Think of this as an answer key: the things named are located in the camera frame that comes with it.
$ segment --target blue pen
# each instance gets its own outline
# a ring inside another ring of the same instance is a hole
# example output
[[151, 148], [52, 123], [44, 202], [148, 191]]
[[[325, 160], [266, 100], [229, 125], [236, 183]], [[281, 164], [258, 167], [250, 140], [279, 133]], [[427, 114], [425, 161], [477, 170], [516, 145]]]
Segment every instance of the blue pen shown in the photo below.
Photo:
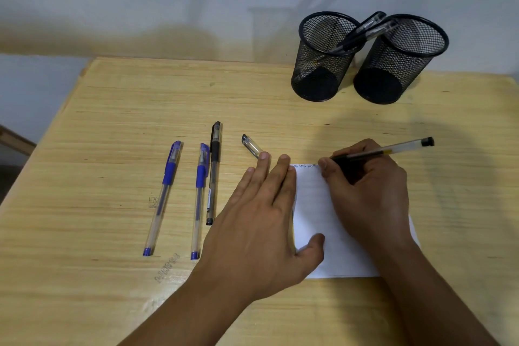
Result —
[[165, 164], [164, 178], [162, 180], [162, 189], [160, 189], [159, 202], [157, 203], [157, 210], [153, 215], [152, 225], [149, 228], [148, 239], [144, 246], [143, 256], [152, 256], [157, 244], [157, 237], [159, 236], [160, 224], [162, 218], [164, 218], [165, 200], [168, 198], [169, 189], [173, 183], [173, 175], [175, 174], [175, 168], [177, 167], [178, 155], [180, 154], [180, 148], [182, 143], [175, 141], [169, 151], [168, 160]]
[[196, 169], [196, 202], [195, 202], [195, 222], [193, 224], [193, 236], [191, 239], [191, 260], [197, 260], [198, 239], [200, 239], [200, 217], [202, 214], [202, 195], [204, 193], [205, 179], [209, 173], [209, 147], [200, 144], [200, 156], [198, 157], [198, 167]]

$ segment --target black mesh pen holder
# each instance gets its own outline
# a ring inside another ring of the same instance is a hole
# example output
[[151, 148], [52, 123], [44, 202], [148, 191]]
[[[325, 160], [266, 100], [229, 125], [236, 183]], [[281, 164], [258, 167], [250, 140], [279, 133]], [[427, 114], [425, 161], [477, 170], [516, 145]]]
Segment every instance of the black mesh pen holder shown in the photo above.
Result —
[[302, 20], [301, 41], [291, 80], [295, 93], [310, 101], [329, 100], [337, 93], [355, 52], [362, 49], [364, 43], [344, 56], [329, 50], [359, 25], [352, 17], [332, 11], [314, 13]]
[[449, 46], [435, 23], [409, 14], [392, 15], [399, 26], [378, 37], [354, 78], [357, 93], [377, 104], [397, 101], [433, 57]]

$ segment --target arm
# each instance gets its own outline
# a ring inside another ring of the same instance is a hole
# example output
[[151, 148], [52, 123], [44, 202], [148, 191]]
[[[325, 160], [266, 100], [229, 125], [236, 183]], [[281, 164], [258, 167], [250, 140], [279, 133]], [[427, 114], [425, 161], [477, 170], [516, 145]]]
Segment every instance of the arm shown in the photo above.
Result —
[[322, 234], [290, 249], [296, 172], [260, 154], [205, 237], [187, 281], [119, 346], [213, 345], [253, 301], [301, 282], [324, 257]]
[[[363, 140], [333, 155], [379, 147]], [[497, 345], [412, 240], [404, 169], [386, 155], [353, 163], [345, 176], [333, 160], [319, 160], [335, 212], [388, 284], [412, 343]]]

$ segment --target sheet of paper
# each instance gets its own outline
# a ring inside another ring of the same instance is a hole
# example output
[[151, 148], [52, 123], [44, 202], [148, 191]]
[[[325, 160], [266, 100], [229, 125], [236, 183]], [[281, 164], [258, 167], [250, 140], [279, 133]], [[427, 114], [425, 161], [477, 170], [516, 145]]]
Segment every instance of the sheet of paper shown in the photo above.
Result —
[[[330, 191], [316, 164], [293, 164], [297, 171], [294, 205], [294, 241], [303, 248], [316, 233], [326, 237], [324, 260], [308, 278], [377, 277], [377, 269], [366, 251], [344, 230], [333, 209]], [[418, 243], [409, 217], [413, 239]]]

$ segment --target desk surface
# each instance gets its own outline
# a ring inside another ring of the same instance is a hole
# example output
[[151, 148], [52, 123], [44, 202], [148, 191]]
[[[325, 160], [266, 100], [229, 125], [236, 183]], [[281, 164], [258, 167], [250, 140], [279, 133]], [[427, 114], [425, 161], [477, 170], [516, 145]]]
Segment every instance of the desk surface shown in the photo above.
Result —
[[[216, 120], [218, 210], [255, 164], [243, 133], [294, 163], [366, 137], [388, 145], [433, 136], [436, 147], [395, 156], [408, 171], [422, 248], [490, 331], [518, 344], [515, 81], [426, 72], [396, 104], [380, 106], [352, 86], [323, 103], [302, 100], [291, 73], [291, 66], [126, 58], [98, 58], [85, 69], [0, 208], [0, 344], [115, 344], [185, 281], [198, 148]], [[155, 255], [145, 258], [177, 139], [184, 150]], [[304, 281], [252, 304], [221, 341], [402, 343], [378, 278]]]

